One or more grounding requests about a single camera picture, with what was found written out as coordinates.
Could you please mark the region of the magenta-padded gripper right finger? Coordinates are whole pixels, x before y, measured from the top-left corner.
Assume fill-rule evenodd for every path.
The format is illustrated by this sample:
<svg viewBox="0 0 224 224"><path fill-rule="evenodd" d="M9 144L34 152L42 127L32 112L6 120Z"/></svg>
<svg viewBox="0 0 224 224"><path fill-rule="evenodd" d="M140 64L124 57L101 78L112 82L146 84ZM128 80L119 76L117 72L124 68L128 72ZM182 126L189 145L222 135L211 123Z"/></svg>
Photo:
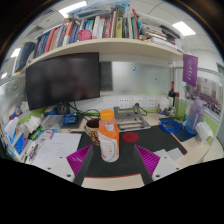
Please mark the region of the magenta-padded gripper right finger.
<svg viewBox="0 0 224 224"><path fill-rule="evenodd" d="M158 156L141 146L134 146L134 158L145 185L181 170L168 155Z"/></svg>

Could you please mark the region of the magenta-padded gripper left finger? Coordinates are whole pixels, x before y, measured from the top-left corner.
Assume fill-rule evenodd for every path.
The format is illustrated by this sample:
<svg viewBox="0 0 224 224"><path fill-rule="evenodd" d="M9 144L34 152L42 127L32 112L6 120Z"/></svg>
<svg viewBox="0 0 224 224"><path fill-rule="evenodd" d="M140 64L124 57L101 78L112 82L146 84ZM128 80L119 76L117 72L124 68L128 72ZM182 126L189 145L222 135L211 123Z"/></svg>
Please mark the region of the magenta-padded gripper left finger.
<svg viewBox="0 0 224 224"><path fill-rule="evenodd" d="M93 157L93 146L88 145L67 157L59 157L46 167L50 173L81 186Z"/></svg>

